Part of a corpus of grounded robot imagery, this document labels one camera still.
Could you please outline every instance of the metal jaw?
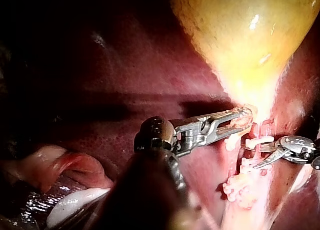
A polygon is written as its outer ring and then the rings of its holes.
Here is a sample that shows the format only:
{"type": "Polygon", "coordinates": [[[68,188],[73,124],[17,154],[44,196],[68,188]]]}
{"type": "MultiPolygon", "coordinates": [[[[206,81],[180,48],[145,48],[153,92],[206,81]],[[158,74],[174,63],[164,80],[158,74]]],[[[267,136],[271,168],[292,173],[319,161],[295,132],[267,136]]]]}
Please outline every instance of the metal jaw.
{"type": "Polygon", "coordinates": [[[251,127],[252,120],[252,111],[246,107],[194,116],[184,120],[170,120],[175,126],[173,152],[178,158],[190,154],[196,147],[209,145],[251,127]]]}
{"type": "MultiPolygon", "coordinates": [[[[255,149],[247,147],[245,149],[255,151],[255,149]]],[[[308,138],[289,135],[271,143],[261,144],[259,151],[272,154],[254,166],[255,169],[265,167],[281,158],[296,164],[311,163],[314,159],[316,148],[313,141],[308,138]]]]}

